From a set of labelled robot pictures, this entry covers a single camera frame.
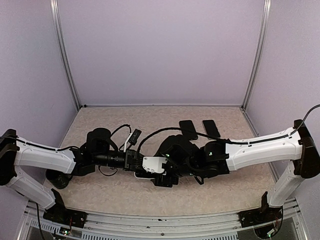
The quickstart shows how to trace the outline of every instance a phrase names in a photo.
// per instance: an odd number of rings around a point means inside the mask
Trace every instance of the white wall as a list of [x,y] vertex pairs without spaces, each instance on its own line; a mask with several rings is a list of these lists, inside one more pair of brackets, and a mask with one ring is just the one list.
[[[50,1],[0,1],[0,135],[7,129],[58,146],[76,110],[62,65]],[[28,169],[38,181],[44,171]],[[12,240],[27,200],[0,186],[0,239]]]
[[[272,0],[261,64],[248,114],[262,135],[293,126],[320,104],[320,2]],[[320,150],[320,109],[306,120]],[[276,164],[281,174],[286,167]],[[320,176],[304,181],[296,198],[312,240],[320,236]]]
[[264,0],[58,4],[83,104],[242,104]]

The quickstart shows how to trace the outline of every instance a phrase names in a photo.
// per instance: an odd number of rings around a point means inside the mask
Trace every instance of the black smartphone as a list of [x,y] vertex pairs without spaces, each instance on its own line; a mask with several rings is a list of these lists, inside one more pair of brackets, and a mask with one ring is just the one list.
[[220,138],[220,133],[218,131],[218,128],[216,126],[215,121],[213,120],[203,120],[202,121],[202,125],[204,127],[205,133],[207,135],[216,137],[216,138]]
[[179,122],[179,126],[183,130],[189,130],[189,131],[181,131],[182,135],[185,136],[188,140],[197,140],[198,135],[196,134],[196,129],[191,120],[183,120]]

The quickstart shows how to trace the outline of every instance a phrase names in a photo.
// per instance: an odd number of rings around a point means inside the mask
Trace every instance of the enclosure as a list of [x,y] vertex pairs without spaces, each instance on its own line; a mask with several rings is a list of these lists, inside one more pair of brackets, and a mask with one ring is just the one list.
[[[122,124],[141,139],[181,120],[205,133],[202,120],[212,119],[226,139],[283,131],[320,103],[319,11],[316,0],[3,0],[1,131],[53,147],[80,147],[93,129]],[[315,110],[305,122],[318,148],[319,117]],[[153,156],[172,134],[141,151]],[[71,239],[258,239],[235,213],[259,207],[287,164],[244,167],[202,186],[184,177],[173,188],[96,171],[58,191],[90,216]],[[44,169],[23,169],[52,188]],[[272,239],[319,239],[319,198],[319,176],[305,180]],[[41,239],[35,205],[6,186],[0,212],[1,240]],[[58,225],[42,228],[52,239]]]

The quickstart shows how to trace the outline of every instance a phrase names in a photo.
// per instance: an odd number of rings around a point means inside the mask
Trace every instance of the smartphone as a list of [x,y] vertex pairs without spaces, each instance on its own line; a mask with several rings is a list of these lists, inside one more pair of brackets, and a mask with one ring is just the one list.
[[189,131],[181,131],[182,135],[185,136],[188,140],[197,140],[198,135],[196,134],[196,129],[191,120],[183,120],[179,122],[179,126],[183,130],[189,130]]
[[220,133],[218,131],[218,128],[216,126],[215,121],[213,120],[203,120],[202,121],[202,125],[204,127],[205,133],[207,135],[216,137],[216,138],[220,138]]

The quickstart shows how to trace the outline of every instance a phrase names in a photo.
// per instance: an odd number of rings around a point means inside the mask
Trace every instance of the marbled surface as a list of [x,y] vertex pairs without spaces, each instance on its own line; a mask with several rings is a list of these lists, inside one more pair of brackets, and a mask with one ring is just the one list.
[[[82,108],[70,127],[62,147],[81,146],[87,132],[103,127],[110,131],[122,124],[140,129],[142,140],[148,134],[165,127],[179,127],[180,120],[192,120],[198,132],[205,133],[202,120],[213,119],[222,138],[244,139],[253,135],[237,107],[141,106]],[[112,139],[120,146],[128,129],[118,131]],[[160,143],[179,131],[167,131],[150,138],[141,148],[144,155],[153,156]],[[209,140],[199,137],[197,146]],[[102,167],[105,173],[112,173]],[[98,170],[84,177],[73,177],[69,185],[58,190],[67,207],[112,214],[145,216],[199,215],[237,211],[260,205],[262,194],[274,180],[266,164],[242,168],[227,175],[205,179],[199,185],[193,177],[180,178],[173,188],[156,187],[149,180],[137,179],[132,172],[119,170],[112,177]]]

